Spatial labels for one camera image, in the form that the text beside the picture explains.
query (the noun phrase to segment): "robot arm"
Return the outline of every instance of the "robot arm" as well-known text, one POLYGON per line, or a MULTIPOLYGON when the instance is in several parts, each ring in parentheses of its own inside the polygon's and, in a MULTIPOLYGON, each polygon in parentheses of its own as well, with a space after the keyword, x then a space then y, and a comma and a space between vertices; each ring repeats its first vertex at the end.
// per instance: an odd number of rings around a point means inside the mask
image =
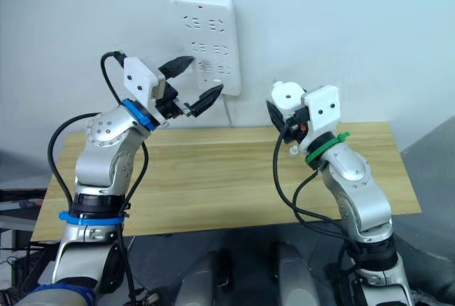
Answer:
POLYGON ((358 245, 357 250, 348 249, 358 267, 352 286, 355 305, 412 306, 392 237, 389 202, 374 182, 368 161, 344 142, 348 134, 334 135, 340 119, 338 89, 327 85, 306 92, 297 83, 277 82, 272 101, 267 102, 272 122, 280 132, 287 128, 285 142, 298 142, 291 152, 305 155, 306 163, 322 173, 341 223, 358 245))
POLYGON ((122 284, 125 267, 119 234, 129 208, 126 195, 134 155, 158 126, 179 115, 199 116, 223 89, 211 88, 189 105, 178 99, 167 80, 182 73, 193 57, 179 57, 154 69, 138 58, 117 55, 124 67, 124 85, 136 100, 123 100, 89 121, 76 164, 74 202, 69 212, 60 214, 66 225, 53 284, 40 286, 19 305, 94 305, 100 295, 122 284))

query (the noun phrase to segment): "wooden table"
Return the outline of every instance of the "wooden table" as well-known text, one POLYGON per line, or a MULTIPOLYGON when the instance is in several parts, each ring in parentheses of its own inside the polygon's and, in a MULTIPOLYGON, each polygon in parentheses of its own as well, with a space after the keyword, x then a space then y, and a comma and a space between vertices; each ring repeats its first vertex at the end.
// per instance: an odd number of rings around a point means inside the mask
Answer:
MULTIPOLYGON (((385 123, 341 124, 339 132, 352 135, 347 143, 370 162, 376 182, 383 188, 394 214, 417 213, 420 207, 400 153, 385 123)), ((279 198, 272 178, 272 152, 277 138, 272 127, 159 130, 146 141, 151 163, 132 198, 125 235, 175 233, 216 228, 295 222, 279 198)), ((85 139, 68 135, 58 169, 70 189, 75 162, 85 139)), ((279 175, 289 196, 310 175, 302 157, 287 155, 282 147, 279 175)), ((135 158, 133 179, 142 166, 142 151, 135 158)), ((338 209, 321 177, 302 191, 299 206, 338 218, 338 209)), ((52 178, 41 208, 33 241, 57 239, 64 223, 58 214, 67 208, 52 178)))

